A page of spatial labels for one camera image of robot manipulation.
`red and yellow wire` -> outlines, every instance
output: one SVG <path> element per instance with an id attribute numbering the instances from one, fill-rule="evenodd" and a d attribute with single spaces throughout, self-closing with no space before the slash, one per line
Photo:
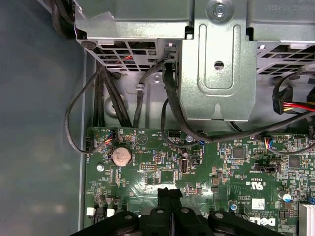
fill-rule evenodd
<path id="1" fill-rule="evenodd" d="M 307 102 L 307 103 L 301 103 L 301 102 L 285 102 L 283 104 L 284 111 L 289 111 L 294 108 L 304 109 L 307 111 L 315 112 L 315 103 L 313 102 Z"/>

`metal hole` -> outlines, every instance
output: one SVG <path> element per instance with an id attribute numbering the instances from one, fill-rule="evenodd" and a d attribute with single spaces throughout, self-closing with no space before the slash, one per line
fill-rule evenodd
<path id="1" fill-rule="evenodd" d="M 216 70 L 222 70 L 224 68 L 224 63 L 220 60 L 215 62 L 215 69 Z"/>

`chip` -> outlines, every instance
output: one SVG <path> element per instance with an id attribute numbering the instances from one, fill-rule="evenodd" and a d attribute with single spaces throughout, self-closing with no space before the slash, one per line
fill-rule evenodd
<path id="1" fill-rule="evenodd" d="M 212 185 L 216 186 L 220 184 L 220 179 L 219 178 L 212 178 Z"/>
<path id="2" fill-rule="evenodd" d="M 243 147 L 234 147 L 233 148 L 233 159 L 244 160 L 244 148 Z"/>
<path id="3" fill-rule="evenodd" d="M 161 171 L 161 184 L 173 184 L 174 182 L 173 171 Z"/>
<path id="4" fill-rule="evenodd" d="M 301 159 L 299 156 L 289 157 L 289 168 L 300 168 Z"/>

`black plastic part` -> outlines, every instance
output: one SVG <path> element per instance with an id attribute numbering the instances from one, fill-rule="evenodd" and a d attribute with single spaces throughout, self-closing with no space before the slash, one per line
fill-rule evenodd
<path id="1" fill-rule="evenodd" d="M 284 102 L 293 101 L 293 88 L 292 86 L 287 86 L 284 90 L 279 93 L 272 95 L 272 103 L 274 111 L 279 115 L 284 113 Z"/>
<path id="2" fill-rule="evenodd" d="M 217 218 L 216 214 L 222 215 L 223 218 Z M 225 211 L 211 212 L 208 217 L 208 224 L 214 232 L 219 231 L 235 236 L 283 236 L 280 233 Z"/>
<path id="3" fill-rule="evenodd" d="M 72 234 L 72 236 L 93 235 L 117 236 L 128 232 L 132 232 L 134 230 L 137 230 L 138 228 L 139 228 L 138 215 L 130 211 L 123 211 L 105 220 L 102 220 L 90 227 L 87 227 L 75 234 Z"/>
<path id="4" fill-rule="evenodd" d="M 315 87 L 310 91 L 309 95 L 307 95 L 306 101 L 315 102 Z"/>
<path id="5" fill-rule="evenodd" d="M 194 212 L 194 210 L 183 207 L 178 208 L 175 212 L 175 222 L 177 235 L 183 236 L 214 236 L 209 226 Z"/>
<path id="6" fill-rule="evenodd" d="M 182 192 L 179 189 L 158 188 L 157 200 L 158 206 L 175 210 L 182 207 L 180 198 L 182 198 Z"/>
<path id="7" fill-rule="evenodd" d="M 151 210 L 149 221 L 142 230 L 143 236 L 166 236 L 170 230 L 171 210 L 157 207 Z"/>

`black cable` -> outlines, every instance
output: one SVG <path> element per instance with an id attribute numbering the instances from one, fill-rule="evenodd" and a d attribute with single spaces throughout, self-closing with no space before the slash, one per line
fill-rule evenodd
<path id="1" fill-rule="evenodd" d="M 151 67 L 140 79 L 139 84 L 145 84 L 147 78 L 158 72 L 159 70 L 161 70 L 163 68 L 164 65 L 164 61 L 159 62 L 158 64 L 156 64 L 155 66 Z M 142 104 L 143 104 L 143 95 L 144 95 L 144 91 L 140 90 L 137 93 L 137 107 L 136 107 L 136 111 L 134 113 L 134 117 L 133 117 L 133 128 L 138 128 L 139 127 L 139 120 L 140 120 L 140 116 L 141 116 L 141 109 L 142 109 Z"/>
<path id="2" fill-rule="evenodd" d="M 94 87 L 93 127 L 98 125 L 98 85 L 99 77 L 96 78 Z"/>
<path id="3" fill-rule="evenodd" d="M 232 127 L 238 131 L 238 132 L 242 132 L 243 130 L 234 122 L 234 121 L 231 121 L 230 124 L 232 125 Z"/>
<path id="4" fill-rule="evenodd" d="M 53 0 L 56 4 L 61 16 L 69 23 L 74 24 L 74 17 L 72 15 L 72 6 L 65 0 Z"/>
<path id="5" fill-rule="evenodd" d="M 74 33 L 74 26 L 68 23 L 60 14 L 55 2 L 52 2 L 51 4 L 51 16 L 52 16 L 52 23 L 55 31 L 67 38 L 67 39 L 74 39 L 75 33 Z"/>
<path id="6" fill-rule="evenodd" d="M 102 81 L 101 75 L 98 77 L 98 80 L 100 80 L 98 84 L 98 103 L 97 103 L 97 109 L 98 109 L 98 123 L 100 127 L 105 127 L 105 114 L 104 114 L 104 83 Z"/>
<path id="7" fill-rule="evenodd" d="M 138 91 L 137 93 L 137 107 L 136 107 L 136 111 L 134 112 L 134 117 L 133 117 L 133 128 L 139 127 L 139 121 L 140 121 L 142 104 L 143 104 L 143 94 L 144 94 L 144 91 L 142 90 Z"/>
<path id="8" fill-rule="evenodd" d="M 168 144 L 170 144 L 176 148 L 190 148 L 190 147 L 193 147 L 195 145 L 198 145 L 199 144 L 198 142 L 193 142 L 193 143 L 190 143 L 188 145 L 176 144 L 176 143 L 174 143 L 168 139 L 167 135 L 165 134 L 165 130 L 164 130 L 165 129 L 165 122 L 166 122 L 166 106 L 167 106 L 167 104 L 168 104 L 168 99 L 163 104 L 162 115 L 161 115 L 161 134 L 162 134 L 162 137 L 164 138 L 164 140 Z"/>
<path id="9" fill-rule="evenodd" d="M 173 71 L 172 66 L 170 63 L 165 64 L 165 76 L 164 76 L 164 83 L 165 83 L 165 89 L 167 93 L 167 97 L 169 100 L 169 104 L 172 110 L 173 115 L 175 116 L 177 122 L 179 123 L 181 129 L 188 135 L 193 136 L 197 140 L 203 140 L 208 143 L 213 142 L 224 142 L 224 141 L 230 141 L 234 139 L 242 139 L 251 135 L 257 135 L 262 132 L 268 132 L 273 131 L 276 129 L 283 128 L 285 126 L 288 126 L 292 123 L 295 123 L 297 121 L 300 121 L 302 119 L 305 119 L 306 117 L 311 117 L 315 115 L 315 112 L 305 112 L 300 115 L 294 116 L 292 118 L 289 118 L 287 120 L 271 124 L 268 126 L 264 126 L 261 128 L 248 130 L 244 132 L 239 133 L 232 133 L 232 134 L 225 134 L 225 135 L 213 135 L 213 136 L 203 136 L 197 132 L 195 132 L 186 122 L 186 119 L 183 115 L 183 112 L 181 110 L 181 105 L 176 93 L 176 87 L 173 79 Z"/>
<path id="10" fill-rule="evenodd" d="M 315 73 L 315 71 L 304 71 L 304 72 L 294 72 L 286 77 L 284 77 L 283 79 L 279 80 L 275 87 L 274 87 L 274 90 L 272 92 L 273 95 L 276 95 L 279 93 L 279 89 L 280 89 L 280 86 L 281 84 L 288 78 L 292 77 L 292 76 L 301 76 L 301 75 L 313 75 Z"/>
<path id="11" fill-rule="evenodd" d="M 123 102 L 123 99 L 122 97 L 120 96 L 114 82 L 113 82 L 113 79 L 112 79 L 112 76 L 111 74 L 109 73 L 109 71 L 107 69 L 104 70 L 103 72 L 103 76 L 104 76 L 104 80 L 107 81 L 107 87 L 111 89 L 112 93 L 114 94 L 116 100 L 117 100 L 117 103 L 120 107 L 120 110 L 122 111 L 122 114 L 123 114 L 123 117 L 124 117 L 124 120 L 125 120 L 125 123 L 126 123 L 126 126 L 125 127 L 130 127 L 132 128 L 132 124 L 131 124 L 131 121 L 130 121 L 130 118 L 129 118 L 129 115 L 128 115 L 128 112 L 127 112 L 127 109 L 126 109 L 126 106 Z"/>
<path id="12" fill-rule="evenodd" d="M 107 88 L 107 91 L 108 91 L 108 94 L 109 94 L 109 97 L 113 103 L 113 108 L 116 112 L 116 116 L 117 116 L 117 119 L 119 120 L 119 124 L 121 125 L 121 127 L 126 127 L 126 122 L 125 122 L 125 119 L 124 119 L 124 116 L 123 116 L 123 113 L 122 111 L 120 110 L 120 107 L 118 105 L 118 101 L 113 93 L 113 91 L 111 90 L 111 88 L 109 87 L 108 85 L 108 81 L 107 79 L 105 79 L 105 77 L 103 76 L 103 74 L 101 74 L 101 77 L 103 79 L 103 82 L 105 83 L 105 86 Z"/>
<path id="13" fill-rule="evenodd" d="M 292 152 L 280 152 L 280 151 L 276 151 L 274 149 L 268 149 L 268 151 L 276 154 L 276 155 L 280 155 L 280 156 L 285 156 L 285 155 L 298 155 L 298 154 L 303 154 L 305 153 L 306 151 L 309 151 L 311 149 L 315 148 L 315 143 L 313 143 L 312 145 L 310 145 L 308 148 L 304 148 L 304 149 L 301 149 L 299 151 L 292 151 Z"/>
<path id="14" fill-rule="evenodd" d="M 84 151 L 81 150 L 80 148 L 78 148 L 76 146 L 76 144 L 74 143 L 70 130 L 69 130 L 69 116 L 70 116 L 70 112 L 74 106 L 74 104 L 80 99 L 80 97 L 82 96 L 82 94 L 84 94 L 86 92 L 86 90 L 92 86 L 92 84 L 94 83 L 95 79 L 98 77 L 98 75 L 104 70 L 106 69 L 105 66 L 102 66 L 101 68 L 99 68 L 95 74 L 89 79 L 89 81 L 85 84 L 85 86 L 83 87 L 83 89 L 80 91 L 80 93 L 73 99 L 73 101 L 69 104 L 69 106 L 67 107 L 67 110 L 65 112 L 65 121 L 64 121 L 64 128 L 65 128 L 65 132 L 68 138 L 68 141 L 70 143 L 70 145 L 73 147 L 74 150 L 76 150 L 77 152 L 81 153 L 81 154 L 93 154 L 95 152 L 98 152 L 104 145 L 106 140 L 101 143 L 100 145 L 98 145 L 96 148 L 89 150 L 89 151 Z"/>

